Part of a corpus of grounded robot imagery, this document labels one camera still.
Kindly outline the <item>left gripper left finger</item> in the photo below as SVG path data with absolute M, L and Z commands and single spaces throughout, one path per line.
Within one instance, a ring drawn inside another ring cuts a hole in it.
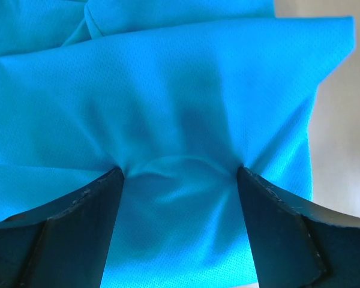
M 123 184 L 116 167 L 0 221 L 0 287 L 100 287 Z

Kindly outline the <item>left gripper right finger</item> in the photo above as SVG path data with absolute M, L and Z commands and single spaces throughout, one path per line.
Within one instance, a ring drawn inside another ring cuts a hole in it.
M 241 167 L 238 193 L 260 287 L 360 287 L 360 218 Z

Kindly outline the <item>teal t shirt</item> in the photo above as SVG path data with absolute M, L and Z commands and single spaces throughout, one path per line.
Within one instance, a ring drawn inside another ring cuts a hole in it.
M 103 287 L 255 283 L 237 170 L 312 198 L 316 92 L 354 45 L 272 1 L 0 1 L 0 220 L 119 166 Z

